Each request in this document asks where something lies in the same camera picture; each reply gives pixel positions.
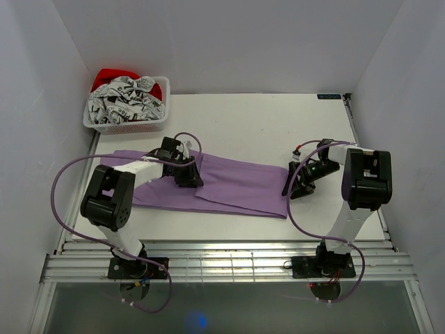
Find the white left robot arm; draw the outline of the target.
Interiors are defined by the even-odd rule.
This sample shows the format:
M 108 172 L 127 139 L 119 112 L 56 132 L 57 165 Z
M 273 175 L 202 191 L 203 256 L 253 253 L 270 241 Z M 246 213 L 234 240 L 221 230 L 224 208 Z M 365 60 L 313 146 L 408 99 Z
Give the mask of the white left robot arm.
M 113 254 L 124 260 L 123 269 L 132 278 L 147 271 L 147 260 L 141 257 L 145 247 L 128 223 L 134 190 L 164 177 L 172 177 L 178 187 L 203 186 L 197 168 L 201 155 L 201 150 L 191 153 L 191 143 L 165 137 L 159 148 L 138 158 L 128 158 L 126 164 L 100 164 L 94 169 L 80 213 L 104 234 Z

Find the purple trousers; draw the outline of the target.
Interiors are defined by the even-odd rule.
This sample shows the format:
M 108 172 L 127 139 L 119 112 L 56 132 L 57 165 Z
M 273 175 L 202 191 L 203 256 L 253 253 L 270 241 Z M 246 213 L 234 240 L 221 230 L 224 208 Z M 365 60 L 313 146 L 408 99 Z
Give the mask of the purple trousers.
M 135 188 L 133 205 L 170 211 L 287 218 L 282 190 L 288 176 L 279 166 L 253 164 L 203 153 L 197 168 L 204 186 L 180 188 L 163 177 Z

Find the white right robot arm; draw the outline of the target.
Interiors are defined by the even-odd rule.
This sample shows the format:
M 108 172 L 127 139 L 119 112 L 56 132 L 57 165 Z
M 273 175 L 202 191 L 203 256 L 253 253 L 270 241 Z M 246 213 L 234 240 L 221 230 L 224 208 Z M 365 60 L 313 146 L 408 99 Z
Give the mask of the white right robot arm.
M 306 157 L 300 145 L 293 151 L 282 196 L 291 201 L 311 195 L 317 180 L 342 170 L 343 204 L 315 254 L 292 257 L 290 267 L 294 278 L 353 278 L 352 244 L 368 217 L 392 197 L 391 154 L 328 138 L 314 144 L 316 149 Z

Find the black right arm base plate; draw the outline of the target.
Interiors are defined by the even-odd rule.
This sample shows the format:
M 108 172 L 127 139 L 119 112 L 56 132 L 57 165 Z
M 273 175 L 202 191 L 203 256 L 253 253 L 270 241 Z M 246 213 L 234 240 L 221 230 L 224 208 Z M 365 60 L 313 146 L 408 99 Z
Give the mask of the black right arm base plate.
M 291 258 L 293 278 L 332 278 L 338 273 L 340 278 L 355 278 L 356 271 L 349 257 L 345 264 L 321 264 L 315 256 L 295 256 Z

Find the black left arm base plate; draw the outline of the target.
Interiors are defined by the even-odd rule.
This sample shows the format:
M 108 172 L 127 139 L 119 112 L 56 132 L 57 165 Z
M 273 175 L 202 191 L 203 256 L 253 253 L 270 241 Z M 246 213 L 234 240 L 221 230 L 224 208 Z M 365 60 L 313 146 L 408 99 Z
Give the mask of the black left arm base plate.
M 113 257 L 109 262 L 107 278 L 111 280 L 166 279 L 166 272 L 159 265 L 162 264 L 168 269 L 169 259 L 167 257 L 150 257 L 149 259 L 157 262 L 157 265 L 140 260 Z

